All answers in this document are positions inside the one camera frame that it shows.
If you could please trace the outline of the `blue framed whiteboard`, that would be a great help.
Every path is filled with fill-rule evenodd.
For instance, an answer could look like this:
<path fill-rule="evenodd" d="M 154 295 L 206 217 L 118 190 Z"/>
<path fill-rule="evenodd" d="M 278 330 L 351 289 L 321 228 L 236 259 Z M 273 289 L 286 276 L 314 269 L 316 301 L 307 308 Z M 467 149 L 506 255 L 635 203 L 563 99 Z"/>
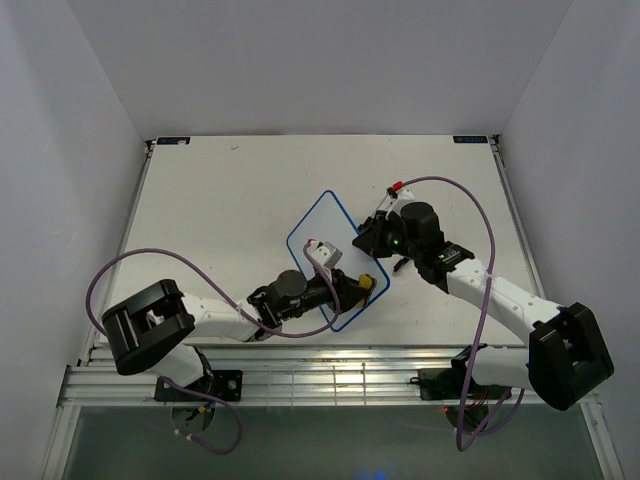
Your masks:
<path fill-rule="evenodd" d="M 314 269 L 303 253 L 308 240 L 312 241 L 309 255 L 326 271 L 340 269 L 352 279 L 358 280 L 367 274 L 375 280 L 367 305 L 343 312 L 330 327 L 334 333 L 341 332 L 350 323 L 362 316 L 364 310 L 384 295 L 391 280 L 382 265 L 352 245 L 359 230 L 351 216 L 332 190 L 325 190 L 309 210 L 297 222 L 286 237 L 286 246 L 298 269 L 307 277 Z"/>

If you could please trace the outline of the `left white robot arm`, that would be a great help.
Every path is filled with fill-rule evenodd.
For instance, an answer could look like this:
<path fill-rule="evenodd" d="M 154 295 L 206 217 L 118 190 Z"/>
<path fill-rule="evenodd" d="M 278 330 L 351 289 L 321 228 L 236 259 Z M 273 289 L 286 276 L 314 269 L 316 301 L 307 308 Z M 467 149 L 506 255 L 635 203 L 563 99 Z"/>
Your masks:
<path fill-rule="evenodd" d="M 201 399 L 211 390 L 212 376 L 195 349 L 183 343 L 187 337 L 263 341 L 284 322 L 321 306 L 338 315 L 363 308 L 377 286 L 368 274 L 357 279 L 340 269 L 327 274 L 307 279 L 286 270 L 236 307 L 186 294 L 172 279 L 160 280 L 102 315 L 116 369 L 124 376 L 153 371 L 176 382 L 188 398 Z"/>

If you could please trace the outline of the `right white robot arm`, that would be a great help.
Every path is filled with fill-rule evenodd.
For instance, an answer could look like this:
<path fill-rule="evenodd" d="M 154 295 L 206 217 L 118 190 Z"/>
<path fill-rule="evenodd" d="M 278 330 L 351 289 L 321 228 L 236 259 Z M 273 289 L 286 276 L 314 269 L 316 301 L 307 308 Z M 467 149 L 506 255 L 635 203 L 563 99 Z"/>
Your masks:
<path fill-rule="evenodd" d="M 614 373 L 594 313 L 576 302 L 562 306 L 493 277 L 472 252 L 446 240 L 438 216 L 425 202 L 378 211 L 352 244 L 371 258 L 411 261 L 420 277 L 500 323 L 522 341 L 521 350 L 479 347 L 452 361 L 451 382 L 464 397 L 486 386 L 535 392 L 565 411 Z"/>

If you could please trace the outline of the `yellow whiteboard eraser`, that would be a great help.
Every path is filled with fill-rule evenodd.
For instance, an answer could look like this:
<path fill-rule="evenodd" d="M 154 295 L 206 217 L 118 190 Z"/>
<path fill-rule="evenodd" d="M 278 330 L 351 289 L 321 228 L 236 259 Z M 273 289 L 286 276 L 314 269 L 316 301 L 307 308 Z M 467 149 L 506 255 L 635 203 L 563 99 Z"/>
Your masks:
<path fill-rule="evenodd" d="M 369 274 L 360 274 L 358 278 L 358 287 L 362 289 L 366 289 L 367 291 L 372 291 L 376 288 L 376 279 L 370 276 Z"/>

